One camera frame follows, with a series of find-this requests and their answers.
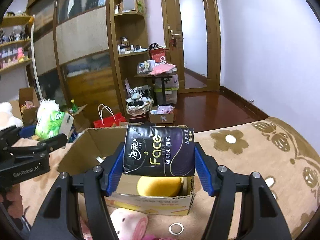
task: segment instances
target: paper bag handle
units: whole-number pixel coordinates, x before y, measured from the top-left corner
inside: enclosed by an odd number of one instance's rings
[[[100,105],[98,106],[98,113],[99,113],[99,116],[100,116],[100,118],[101,118],[102,124],[104,125],[104,123],[103,123],[103,118],[102,118],[102,111],[103,111],[103,109],[107,109],[107,110],[112,114],[113,119],[115,119],[115,122],[116,122],[116,118],[115,118],[115,116],[114,116],[111,108],[110,108],[109,106],[105,106],[104,104],[100,104]]]

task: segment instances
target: beige carpet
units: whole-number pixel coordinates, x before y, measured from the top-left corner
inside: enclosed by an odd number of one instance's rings
[[[195,134],[206,154],[214,156],[233,172],[250,174],[259,171],[272,190],[295,238],[308,223],[320,204],[320,157],[308,142],[292,127],[277,118],[239,125],[231,128],[205,131]],[[34,145],[36,141],[22,139],[18,145]],[[51,154],[51,171],[21,184],[23,205],[30,206],[26,217],[32,224],[42,201],[54,183],[56,168],[66,150]],[[201,188],[195,176],[196,197],[186,216],[148,215],[147,234],[173,237],[168,228],[181,223],[184,231],[176,239],[201,239],[207,224],[214,198]],[[241,195],[237,194],[233,223],[229,238],[236,237]],[[81,214],[86,219],[84,200],[79,201]]]

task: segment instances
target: wooden cabinet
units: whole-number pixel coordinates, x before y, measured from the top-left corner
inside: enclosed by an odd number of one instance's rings
[[[135,0],[139,12],[115,14],[121,1],[28,1],[39,34],[35,43],[39,89],[50,90],[44,93],[53,96],[50,99],[63,92],[67,104],[71,99],[77,105],[88,104],[84,114],[91,122],[99,118],[101,103],[125,114],[126,78],[132,87],[144,84],[133,76],[148,53],[119,55],[117,49],[123,36],[134,46],[148,47],[144,0]]]

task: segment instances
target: metal screw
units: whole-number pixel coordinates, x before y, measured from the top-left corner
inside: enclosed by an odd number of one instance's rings
[[[258,173],[258,172],[256,172],[256,171],[252,173],[252,176],[253,176],[254,178],[256,178],[256,179],[258,179],[258,178],[261,177],[260,173]]]
[[[221,172],[226,172],[227,171],[227,167],[221,165],[221,166],[218,167],[218,170],[221,171]]]
[[[100,172],[102,170],[101,166],[94,166],[93,167],[93,172]]]
[[[62,172],[62,173],[60,173],[60,175],[59,175],[59,177],[60,177],[61,179],[65,179],[67,176],[68,176],[68,173],[66,173],[66,172]]]

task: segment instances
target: doorway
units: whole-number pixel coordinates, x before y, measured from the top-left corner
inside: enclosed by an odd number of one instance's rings
[[[162,0],[167,61],[176,65],[179,93],[220,87],[220,22],[216,0]]]

